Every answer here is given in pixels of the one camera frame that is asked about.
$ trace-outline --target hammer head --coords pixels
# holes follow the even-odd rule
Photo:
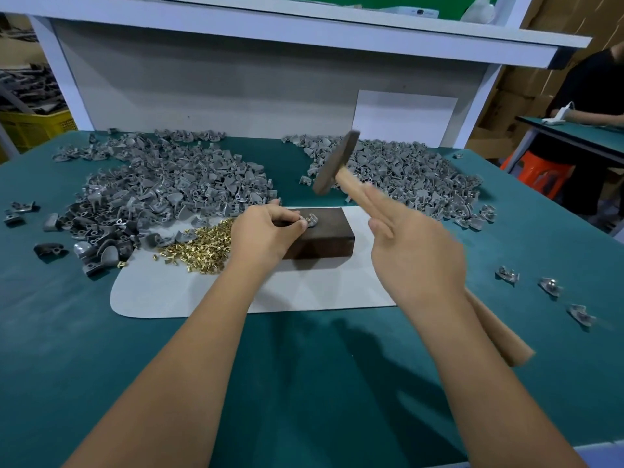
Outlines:
[[[349,161],[358,139],[359,131],[351,130],[347,133],[344,140],[336,146],[336,149],[327,158],[325,164],[323,164],[323,167],[316,175],[316,180],[312,186],[312,190],[316,195],[325,195],[330,191],[331,186],[336,181],[336,173]]]

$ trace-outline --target white board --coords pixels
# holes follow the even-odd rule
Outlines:
[[[456,98],[360,90],[353,129],[363,140],[425,143],[438,148],[453,115]]]
[[[351,258],[284,260],[263,284],[250,313],[394,306],[372,266],[373,235],[360,207],[343,207],[355,235]],[[176,223],[163,233],[189,228]],[[154,261],[153,251],[136,250],[110,292],[112,309],[127,317],[188,317],[216,276],[189,273],[182,264]]]

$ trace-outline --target person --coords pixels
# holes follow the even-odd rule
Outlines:
[[[624,42],[588,56],[574,66],[546,116],[573,102],[567,122],[583,125],[624,127]],[[596,215],[598,200],[609,167],[622,164],[544,134],[538,134],[528,148],[534,155],[557,164],[576,166],[562,188],[562,205],[583,218]],[[620,217],[624,216],[624,189],[620,189]]]
[[[431,354],[472,466],[586,466],[482,329],[465,297],[462,245],[437,221],[364,189],[387,219],[369,221],[375,272]],[[65,468],[206,467],[247,309],[305,229],[299,212],[276,203],[239,216],[221,275]]]

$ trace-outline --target black shirt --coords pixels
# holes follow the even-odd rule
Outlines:
[[[571,101],[575,110],[587,113],[624,114],[624,64],[615,63],[611,49],[590,55],[570,70],[550,102],[546,116],[550,117],[552,110],[561,109]],[[574,156],[569,148],[575,147],[539,134],[529,150],[546,160],[572,163],[564,159]]]

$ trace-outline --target wooden hammer handle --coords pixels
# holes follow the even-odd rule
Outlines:
[[[346,167],[341,167],[336,173],[336,182],[343,192],[355,200],[371,217],[377,218],[387,224],[386,217],[371,203],[364,194],[362,182],[360,182]],[[494,343],[500,355],[510,366],[521,366],[535,354],[522,338],[505,325],[481,300],[471,291],[465,290],[466,298],[470,302],[477,318]]]

